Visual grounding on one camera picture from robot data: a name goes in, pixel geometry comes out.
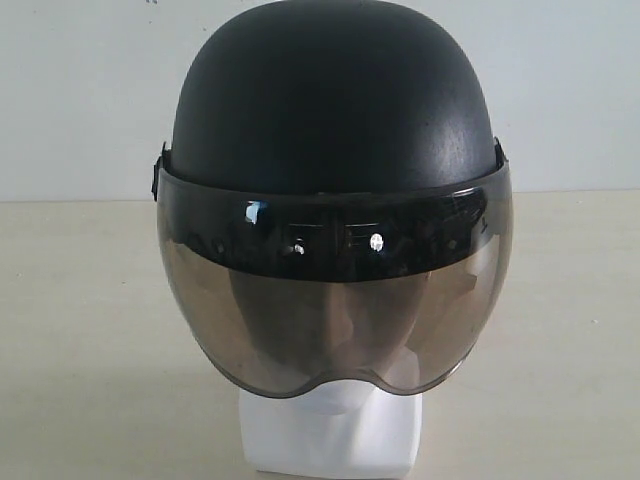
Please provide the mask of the black helmet with tinted visor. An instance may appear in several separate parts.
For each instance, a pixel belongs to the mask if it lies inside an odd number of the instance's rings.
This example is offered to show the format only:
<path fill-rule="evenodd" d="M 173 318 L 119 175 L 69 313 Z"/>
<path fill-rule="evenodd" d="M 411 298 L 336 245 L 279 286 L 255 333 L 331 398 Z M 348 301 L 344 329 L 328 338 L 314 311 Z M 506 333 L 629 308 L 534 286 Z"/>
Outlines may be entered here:
<path fill-rule="evenodd" d="M 220 26 L 152 192 L 196 342 L 266 398 L 437 386 L 509 264 L 509 164 L 476 73 L 443 27 L 390 2 L 278 1 Z"/>

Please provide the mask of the white mannequin head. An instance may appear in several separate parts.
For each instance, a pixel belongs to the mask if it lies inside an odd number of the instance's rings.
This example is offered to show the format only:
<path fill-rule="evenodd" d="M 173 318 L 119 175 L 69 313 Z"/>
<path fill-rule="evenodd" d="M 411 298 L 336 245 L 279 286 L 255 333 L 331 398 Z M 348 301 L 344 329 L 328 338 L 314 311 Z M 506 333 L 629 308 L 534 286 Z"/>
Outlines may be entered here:
<path fill-rule="evenodd" d="M 260 468 L 409 468 L 420 443 L 422 396 L 354 380 L 290 399 L 242 391 L 239 419 L 246 459 Z"/>

